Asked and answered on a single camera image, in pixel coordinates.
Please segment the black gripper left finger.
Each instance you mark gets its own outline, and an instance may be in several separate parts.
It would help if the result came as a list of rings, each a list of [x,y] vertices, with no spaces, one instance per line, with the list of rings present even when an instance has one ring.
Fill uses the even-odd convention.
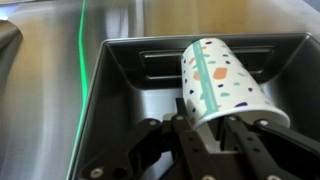
[[[217,172],[199,134],[183,116],[160,122],[148,118],[122,140],[95,155],[80,171],[85,180],[139,180],[169,152],[173,164],[161,180],[217,180]]]

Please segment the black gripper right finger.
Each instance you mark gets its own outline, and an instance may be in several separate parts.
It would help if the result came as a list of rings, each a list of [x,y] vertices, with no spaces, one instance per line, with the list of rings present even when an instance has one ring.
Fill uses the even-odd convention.
[[[270,120],[219,121],[222,149],[237,151],[255,180],[320,180],[320,143]]]

